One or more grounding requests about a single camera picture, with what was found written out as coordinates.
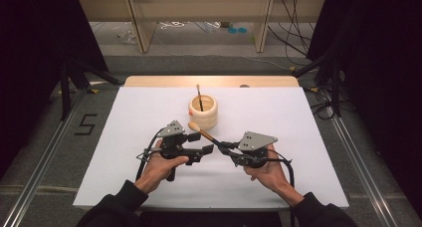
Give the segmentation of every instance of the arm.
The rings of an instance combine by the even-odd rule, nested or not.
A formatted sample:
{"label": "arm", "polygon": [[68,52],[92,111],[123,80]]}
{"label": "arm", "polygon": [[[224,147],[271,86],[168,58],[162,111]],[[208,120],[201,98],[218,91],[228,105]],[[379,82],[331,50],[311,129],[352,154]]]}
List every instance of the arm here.
{"label": "arm", "polygon": [[189,160],[187,156],[164,159],[154,153],[146,164],[143,174],[136,182],[126,181],[117,195],[107,195],[88,211],[77,226],[139,226],[134,211],[148,198],[161,180],[167,178],[171,168]]}
{"label": "arm", "polygon": [[[268,145],[268,157],[278,158],[272,144]],[[288,182],[279,162],[269,161],[261,168],[244,167],[251,180],[258,179],[265,187],[277,193],[291,207],[304,227],[357,226],[353,220],[335,205],[323,206],[312,193],[299,194]]]}

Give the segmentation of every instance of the person's right hand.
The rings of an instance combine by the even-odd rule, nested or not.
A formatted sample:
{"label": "person's right hand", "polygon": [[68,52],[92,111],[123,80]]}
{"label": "person's right hand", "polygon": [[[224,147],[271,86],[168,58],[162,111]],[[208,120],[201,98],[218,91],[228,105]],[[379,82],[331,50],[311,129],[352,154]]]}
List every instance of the person's right hand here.
{"label": "person's right hand", "polygon": [[[274,146],[269,144],[268,158],[278,159],[279,156],[274,152]],[[291,206],[296,206],[304,198],[295,190],[287,180],[283,172],[282,165],[276,161],[268,161],[261,168],[252,168],[244,166],[244,170],[251,175],[251,180],[258,179],[265,187],[279,194]]]}

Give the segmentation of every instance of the hand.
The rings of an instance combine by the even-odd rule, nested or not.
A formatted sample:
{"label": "hand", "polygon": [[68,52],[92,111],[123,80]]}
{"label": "hand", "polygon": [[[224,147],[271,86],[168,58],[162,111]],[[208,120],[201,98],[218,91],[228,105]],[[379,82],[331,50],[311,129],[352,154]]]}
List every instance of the hand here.
{"label": "hand", "polygon": [[[155,147],[160,147],[161,140]],[[186,163],[187,156],[178,156],[173,159],[164,159],[158,152],[151,155],[142,175],[134,182],[134,185],[145,194],[154,191],[161,180],[167,178],[171,173],[171,168]]]}
{"label": "hand", "polygon": [[[278,155],[274,152],[274,146],[269,144],[267,146],[268,157],[277,159]],[[282,165],[276,161],[268,161],[261,168],[243,167],[248,175],[251,175],[251,180],[258,179],[265,187],[276,192],[291,206],[299,204],[304,197],[301,196],[295,188],[288,182]]]}

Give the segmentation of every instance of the aluminum rail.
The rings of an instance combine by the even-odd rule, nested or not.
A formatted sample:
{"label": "aluminum rail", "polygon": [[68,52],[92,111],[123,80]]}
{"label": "aluminum rail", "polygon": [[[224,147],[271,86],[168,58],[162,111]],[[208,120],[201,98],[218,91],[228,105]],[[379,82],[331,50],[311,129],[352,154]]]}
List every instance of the aluminum rail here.
{"label": "aluminum rail", "polygon": [[72,108],[69,111],[68,116],[64,120],[60,121],[59,126],[57,127],[52,139],[50,140],[46,150],[44,151],[43,156],[38,162],[37,167],[35,168],[28,182],[26,183],[18,200],[12,207],[9,216],[3,225],[4,227],[15,227],[19,226],[19,224],[21,223],[29,205],[31,204],[32,199],[35,196],[35,193],[37,192],[38,186],[43,180],[43,177],[46,174],[50,163],[52,162],[57,152],[57,149],[62,143],[66,130],[68,129],[68,126],[74,117],[75,110],[77,109],[79,103],[84,97],[85,92],[86,91],[84,90],[77,91],[72,104]]}

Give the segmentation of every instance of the person's left hand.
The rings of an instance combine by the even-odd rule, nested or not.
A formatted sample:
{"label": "person's left hand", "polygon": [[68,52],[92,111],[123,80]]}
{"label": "person's left hand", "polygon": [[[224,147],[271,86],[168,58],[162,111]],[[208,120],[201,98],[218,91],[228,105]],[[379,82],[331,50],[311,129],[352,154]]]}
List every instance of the person's left hand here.
{"label": "person's left hand", "polygon": [[[157,142],[155,147],[160,147],[161,140]],[[160,153],[156,152],[151,155],[149,162],[139,179],[134,182],[134,185],[145,194],[154,191],[161,180],[167,178],[173,167],[177,167],[186,163],[189,160],[187,156],[178,156],[173,159],[164,159]]]}

